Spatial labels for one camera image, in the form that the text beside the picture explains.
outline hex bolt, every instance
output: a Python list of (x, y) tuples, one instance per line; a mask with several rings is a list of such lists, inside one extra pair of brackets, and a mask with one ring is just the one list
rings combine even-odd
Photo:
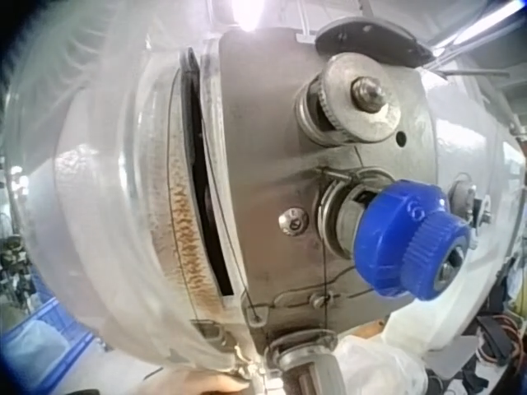
[(380, 81), (373, 77), (358, 77), (352, 83), (352, 99), (359, 109), (378, 113), (386, 105), (386, 94)]

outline clear plastic cover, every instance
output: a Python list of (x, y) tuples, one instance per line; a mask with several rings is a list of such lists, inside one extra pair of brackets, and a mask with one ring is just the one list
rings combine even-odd
[(159, 365), (228, 370), (159, 268), (139, 198), (137, 89), (157, 2), (53, 3), (14, 54), (2, 129), (30, 257), (112, 346)]

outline metal rod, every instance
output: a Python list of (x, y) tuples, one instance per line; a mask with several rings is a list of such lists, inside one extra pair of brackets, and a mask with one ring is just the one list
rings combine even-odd
[(494, 76), (494, 77), (510, 77), (509, 72), (496, 69), (486, 68), (466, 68), (460, 70), (437, 70), (436, 74), (441, 74), (443, 77), (449, 76)]
[(439, 57), (436, 61), (427, 64), (425, 68), (432, 71), (437, 70), (442, 65), (447, 64), (448, 62), (452, 62), (455, 58), (457, 58), (463, 53), (470, 52), (490, 41), (498, 39), (504, 35), (508, 35), (512, 31), (520, 28), (524, 23), (525, 18), (519, 18), (518, 20), (511, 22), (509, 25), (501, 28), (500, 30), (497, 30), (488, 35), (484, 35), (483, 37), (475, 39), (474, 41), (470, 41), (467, 44), (462, 44), (458, 48), (454, 49), (451, 53), (447, 53), (444, 57)]

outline transparent plastic bag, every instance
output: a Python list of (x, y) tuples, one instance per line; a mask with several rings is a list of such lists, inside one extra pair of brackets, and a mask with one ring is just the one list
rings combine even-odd
[(4, 357), (28, 388), (38, 386), (68, 349), (66, 338), (39, 320), (29, 322), (14, 338), (2, 344)]
[(423, 395), (424, 364), (381, 340), (346, 336), (334, 352), (347, 395)]

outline metal plate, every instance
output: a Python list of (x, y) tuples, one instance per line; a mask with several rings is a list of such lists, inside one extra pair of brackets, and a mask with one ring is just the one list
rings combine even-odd
[[(401, 103), (398, 130), (408, 137), (404, 148), (394, 138), (323, 148), (300, 130), (294, 112), (298, 92), (328, 60), (312, 44), (299, 44), (289, 29), (230, 31), (220, 41), (219, 58), (228, 184), (252, 302), (272, 307), (285, 291), (324, 284), (326, 254), (325, 277), (338, 277), (332, 287), (347, 294), (329, 309), (329, 329), (342, 332), (407, 304), (408, 299), (384, 300), (368, 292), (349, 260), (322, 248), (313, 215), (326, 183), (314, 169), (377, 165), (396, 179), (434, 184), (436, 153), (419, 75), (385, 67)], [(310, 215), (308, 229), (296, 238), (285, 236), (277, 225), (279, 215), (290, 207)], [(261, 351), (282, 331), (325, 324), (324, 310), (310, 304), (271, 308), (263, 330), (254, 330), (252, 336)]]
[(409, 31), (379, 18), (340, 18), (318, 31), (315, 45), (320, 53), (363, 53), (396, 66), (419, 67), (434, 59), (431, 50)]

